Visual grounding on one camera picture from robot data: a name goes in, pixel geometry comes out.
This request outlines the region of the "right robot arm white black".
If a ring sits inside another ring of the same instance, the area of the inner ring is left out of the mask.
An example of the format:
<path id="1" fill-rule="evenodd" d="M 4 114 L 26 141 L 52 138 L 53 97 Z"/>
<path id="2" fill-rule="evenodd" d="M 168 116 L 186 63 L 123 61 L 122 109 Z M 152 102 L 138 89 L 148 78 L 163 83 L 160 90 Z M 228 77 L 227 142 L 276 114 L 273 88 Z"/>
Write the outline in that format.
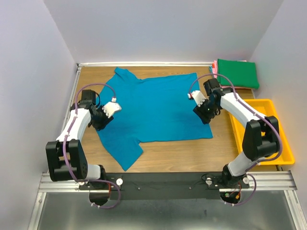
<path id="1" fill-rule="evenodd" d="M 266 116 L 249 104 L 236 92 L 233 85 L 222 88 L 216 78 L 203 84 L 206 95 L 190 89 L 188 98 L 196 103 L 194 113 L 204 124 L 219 115 L 222 109 L 229 112 L 245 129 L 242 151 L 223 167 L 221 183 L 230 188 L 243 180 L 246 173 L 260 162 L 272 161 L 283 151 L 279 134 L 279 121 L 274 116 Z"/>

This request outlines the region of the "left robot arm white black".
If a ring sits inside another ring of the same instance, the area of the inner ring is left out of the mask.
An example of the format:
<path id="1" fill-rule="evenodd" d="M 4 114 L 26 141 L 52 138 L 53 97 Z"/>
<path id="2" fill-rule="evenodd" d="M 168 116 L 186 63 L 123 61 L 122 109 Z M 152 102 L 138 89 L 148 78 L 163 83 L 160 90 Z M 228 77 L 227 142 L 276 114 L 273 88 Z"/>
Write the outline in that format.
<path id="1" fill-rule="evenodd" d="M 87 162 L 81 141 L 86 128 L 100 131 L 112 120 L 106 105 L 100 104 L 98 93 L 82 90 L 81 100 L 70 107 L 64 130 L 55 141 L 46 144 L 50 179 L 54 182 L 90 180 L 95 189 L 102 189 L 106 185 L 105 169 L 102 165 Z"/>

